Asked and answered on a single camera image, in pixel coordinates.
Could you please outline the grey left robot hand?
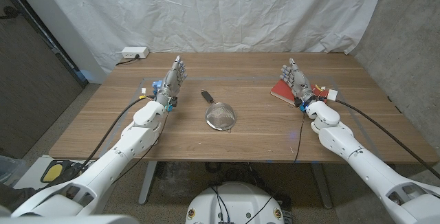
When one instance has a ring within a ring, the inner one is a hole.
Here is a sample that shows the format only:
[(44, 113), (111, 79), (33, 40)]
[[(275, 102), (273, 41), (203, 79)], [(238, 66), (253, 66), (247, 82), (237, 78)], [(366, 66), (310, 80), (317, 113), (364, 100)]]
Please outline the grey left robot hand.
[(160, 87), (155, 94), (155, 101), (162, 104), (167, 111), (177, 106), (177, 95), (187, 77), (185, 63), (178, 55), (172, 67), (164, 76)]

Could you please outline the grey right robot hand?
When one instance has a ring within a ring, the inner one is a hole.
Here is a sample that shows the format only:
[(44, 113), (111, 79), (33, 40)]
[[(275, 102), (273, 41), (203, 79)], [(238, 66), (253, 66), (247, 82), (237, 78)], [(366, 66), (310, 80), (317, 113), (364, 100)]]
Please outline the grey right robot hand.
[(305, 112), (310, 104), (318, 100), (312, 91), (309, 80), (299, 70), (293, 58), (289, 59), (289, 65), (283, 65), (281, 72), (280, 79), (289, 86), (294, 95), (294, 105)]

